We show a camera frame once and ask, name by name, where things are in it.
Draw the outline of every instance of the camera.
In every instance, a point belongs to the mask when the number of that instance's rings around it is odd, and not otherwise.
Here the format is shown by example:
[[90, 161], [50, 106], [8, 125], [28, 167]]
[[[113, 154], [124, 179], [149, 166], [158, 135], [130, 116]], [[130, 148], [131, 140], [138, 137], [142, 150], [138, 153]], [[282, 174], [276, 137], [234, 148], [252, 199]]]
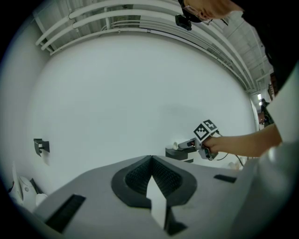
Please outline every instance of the camera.
[[186, 29], [187, 31], [192, 30], [191, 22], [182, 15], [176, 15], [176, 24], [179, 27], [182, 27], [182, 28]]

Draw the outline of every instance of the ceiling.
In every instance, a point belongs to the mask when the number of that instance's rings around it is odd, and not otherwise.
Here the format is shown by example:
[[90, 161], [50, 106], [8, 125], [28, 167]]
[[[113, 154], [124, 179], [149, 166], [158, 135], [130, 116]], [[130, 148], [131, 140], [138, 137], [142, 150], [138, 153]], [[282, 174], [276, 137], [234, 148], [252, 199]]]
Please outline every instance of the ceiling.
[[177, 0], [49, 0], [33, 16], [43, 35], [36, 42], [51, 55], [102, 34], [143, 31], [175, 38], [216, 59], [240, 81], [247, 93], [268, 88], [272, 66], [256, 31], [233, 12], [225, 20], [207, 26], [178, 27], [181, 14]]

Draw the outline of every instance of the cable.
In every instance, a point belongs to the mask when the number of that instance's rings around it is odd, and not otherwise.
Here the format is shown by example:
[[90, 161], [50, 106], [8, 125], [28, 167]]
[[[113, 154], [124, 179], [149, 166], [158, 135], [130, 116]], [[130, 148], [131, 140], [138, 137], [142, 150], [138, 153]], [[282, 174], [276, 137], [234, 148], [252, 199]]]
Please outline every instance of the cable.
[[243, 165], [241, 159], [240, 159], [237, 155], [235, 155], [235, 156], [236, 156], [236, 157], [238, 158], [238, 160], [240, 161], [240, 164], [244, 167], [244, 165]]
[[[224, 159], [227, 155], [228, 155], [228, 153], [222, 159]], [[217, 159], [217, 161], [222, 160], [222, 159]]]

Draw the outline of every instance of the person's hand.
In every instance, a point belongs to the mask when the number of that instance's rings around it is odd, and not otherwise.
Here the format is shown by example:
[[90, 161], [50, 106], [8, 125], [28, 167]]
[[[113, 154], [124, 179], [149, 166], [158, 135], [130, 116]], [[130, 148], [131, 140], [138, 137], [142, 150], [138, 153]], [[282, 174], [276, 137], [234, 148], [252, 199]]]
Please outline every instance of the person's hand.
[[211, 153], [218, 153], [217, 137], [208, 137], [202, 144], [209, 148]]

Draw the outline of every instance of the person's arm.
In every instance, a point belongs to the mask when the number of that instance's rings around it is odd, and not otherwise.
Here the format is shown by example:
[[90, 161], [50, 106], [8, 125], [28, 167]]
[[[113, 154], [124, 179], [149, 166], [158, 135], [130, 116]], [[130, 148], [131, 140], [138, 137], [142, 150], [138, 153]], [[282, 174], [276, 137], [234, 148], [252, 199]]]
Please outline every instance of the person's arm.
[[234, 155], [259, 157], [272, 146], [281, 143], [281, 137], [275, 124], [269, 125], [253, 134], [242, 136], [210, 137], [203, 144], [212, 153], [226, 152]]

